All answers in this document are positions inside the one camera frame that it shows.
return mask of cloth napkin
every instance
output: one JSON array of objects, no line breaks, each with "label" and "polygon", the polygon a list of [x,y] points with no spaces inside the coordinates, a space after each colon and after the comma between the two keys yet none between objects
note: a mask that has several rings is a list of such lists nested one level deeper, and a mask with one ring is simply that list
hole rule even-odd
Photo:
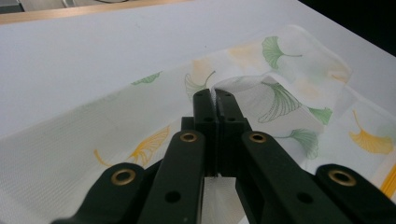
[{"label": "cloth napkin", "polygon": [[[234,94],[253,130],[301,167],[348,166],[395,201],[396,118],[347,85],[351,68],[301,27],[163,69],[0,140],[0,223],[74,215],[108,166],[160,160],[199,90]],[[203,223],[244,223],[234,178],[206,178]]]}]

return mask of yellow ginkgo leaf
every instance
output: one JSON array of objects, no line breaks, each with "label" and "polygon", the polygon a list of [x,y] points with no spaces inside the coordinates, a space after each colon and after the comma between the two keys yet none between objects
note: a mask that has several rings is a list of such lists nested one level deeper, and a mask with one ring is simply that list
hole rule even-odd
[{"label": "yellow ginkgo leaf", "polygon": [[102,165],[108,166],[108,167],[112,166],[111,164],[108,164],[107,162],[105,162],[105,161],[102,160],[102,158],[101,158],[100,155],[99,155],[98,149],[95,149],[95,150],[93,151],[93,154],[95,155],[95,157],[96,157],[96,159],[99,161],[99,163],[101,163]]},{"label": "yellow ginkgo leaf", "polygon": [[356,123],[361,129],[361,132],[360,133],[349,132],[349,136],[359,147],[371,153],[388,154],[393,150],[393,143],[390,137],[379,137],[367,133],[359,124],[356,111],[353,111],[353,116],[355,117]]},{"label": "yellow ginkgo leaf", "polygon": [[158,150],[168,134],[169,126],[146,138],[139,144],[139,146],[137,146],[128,159],[133,158],[134,163],[146,166],[146,164],[151,160],[154,152]]},{"label": "yellow ginkgo leaf", "polygon": [[331,75],[331,77],[340,81],[340,82],[344,82],[345,84],[347,84],[348,77],[342,77],[342,76],[337,76],[337,75]]},{"label": "yellow ginkgo leaf", "polygon": [[384,183],[382,183],[381,190],[389,198],[396,192],[396,164],[393,165]]},{"label": "yellow ginkgo leaf", "polygon": [[199,60],[192,60],[192,78],[196,79],[197,82],[203,82],[207,80],[207,76],[213,72],[213,67],[210,64],[210,60],[206,57]]},{"label": "yellow ginkgo leaf", "polygon": [[233,62],[244,69],[250,66],[261,69],[263,65],[261,51],[257,52],[257,50],[255,45],[242,45],[228,49],[228,53]]}]

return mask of green ginkgo leaf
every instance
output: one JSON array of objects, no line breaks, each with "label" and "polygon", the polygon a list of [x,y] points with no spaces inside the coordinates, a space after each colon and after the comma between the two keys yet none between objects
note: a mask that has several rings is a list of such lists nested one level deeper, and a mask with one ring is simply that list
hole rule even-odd
[{"label": "green ginkgo leaf", "polygon": [[155,80],[155,78],[157,78],[157,77],[160,76],[160,73],[161,73],[161,72],[156,73],[156,74],[153,74],[153,75],[148,76],[148,77],[144,77],[144,78],[142,78],[142,79],[140,79],[140,80],[137,80],[136,82],[134,82],[134,83],[132,83],[132,84],[133,84],[133,85],[138,85],[138,84],[140,84],[140,83],[151,83],[151,82],[153,82],[153,81]]},{"label": "green ginkgo leaf", "polygon": [[297,140],[305,150],[306,157],[310,160],[318,156],[318,137],[314,132],[307,129],[293,130],[290,138]]},{"label": "green ginkgo leaf", "polygon": [[190,101],[192,101],[192,96],[201,90],[204,90],[207,88],[206,84],[209,78],[215,73],[216,71],[213,71],[209,77],[206,78],[205,83],[202,85],[196,84],[194,81],[191,79],[191,74],[187,74],[186,77],[184,78],[184,83],[186,84],[186,93],[189,96]]},{"label": "green ginkgo leaf", "polygon": [[262,82],[262,84],[272,89],[274,92],[274,101],[272,102],[270,110],[259,118],[260,123],[269,122],[279,116],[287,115],[302,105],[279,83],[272,84]]},{"label": "green ginkgo leaf", "polygon": [[329,123],[330,116],[332,115],[332,110],[330,108],[325,107],[324,109],[315,109],[308,107],[308,109],[315,116],[315,118],[320,120],[324,125]]},{"label": "green ginkgo leaf", "polygon": [[274,69],[278,69],[279,67],[277,66],[277,60],[285,55],[285,56],[290,56],[290,57],[302,57],[303,55],[289,55],[285,54],[282,52],[282,50],[279,48],[279,45],[277,44],[277,40],[279,37],[277,36],[269,36],[262,41],[262,55],[265,58],[265,61],[267,61],[270,66]]}]

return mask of white table surface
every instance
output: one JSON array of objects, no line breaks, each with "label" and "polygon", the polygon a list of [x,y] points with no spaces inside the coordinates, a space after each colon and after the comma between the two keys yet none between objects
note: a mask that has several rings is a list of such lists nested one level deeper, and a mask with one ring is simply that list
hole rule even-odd
[{"label": "white table surface", "polygon": [[385,51],[297,0],[196,0],[1,25],[0,137],[286,24],[341,56],[349,85],[396,116],[396,58]]}]

